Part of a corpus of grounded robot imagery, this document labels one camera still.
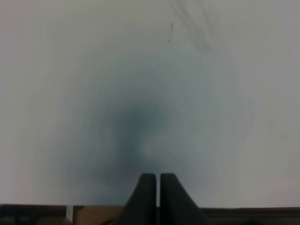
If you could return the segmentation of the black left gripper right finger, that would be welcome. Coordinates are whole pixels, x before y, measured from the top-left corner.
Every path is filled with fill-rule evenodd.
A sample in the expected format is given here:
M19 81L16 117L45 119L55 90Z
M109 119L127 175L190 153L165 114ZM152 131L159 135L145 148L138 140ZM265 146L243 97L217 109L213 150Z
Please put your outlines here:
M209 225L210 221L174 173L160 175L160 224Z

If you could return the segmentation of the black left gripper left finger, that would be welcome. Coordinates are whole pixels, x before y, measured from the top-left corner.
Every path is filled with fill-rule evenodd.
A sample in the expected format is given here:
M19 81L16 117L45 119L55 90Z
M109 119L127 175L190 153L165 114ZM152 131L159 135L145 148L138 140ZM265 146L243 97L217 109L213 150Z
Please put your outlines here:
M157 222L157 179L143 173L115 225L155 225Z

